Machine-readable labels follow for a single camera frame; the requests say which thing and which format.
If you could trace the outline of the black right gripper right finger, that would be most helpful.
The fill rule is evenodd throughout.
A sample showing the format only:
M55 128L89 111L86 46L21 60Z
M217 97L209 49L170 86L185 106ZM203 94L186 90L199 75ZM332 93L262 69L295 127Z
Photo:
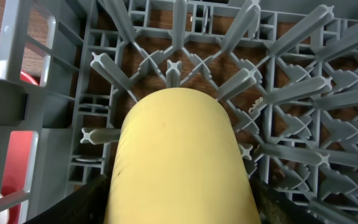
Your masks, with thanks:
M249 179L262 224L322 224L265 182Z

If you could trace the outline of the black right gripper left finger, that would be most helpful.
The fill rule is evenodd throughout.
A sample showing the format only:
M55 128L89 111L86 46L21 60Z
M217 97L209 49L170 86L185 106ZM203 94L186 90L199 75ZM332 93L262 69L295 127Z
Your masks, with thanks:
M110 183L111 178L101 174L25 224L100 224Z

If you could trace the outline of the yellow plastic cup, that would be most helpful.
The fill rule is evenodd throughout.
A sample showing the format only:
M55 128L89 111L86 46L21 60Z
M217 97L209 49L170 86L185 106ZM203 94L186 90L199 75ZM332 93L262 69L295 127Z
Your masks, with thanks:
M167 88L128 112L104 221L260 221L231 121L214 98Z

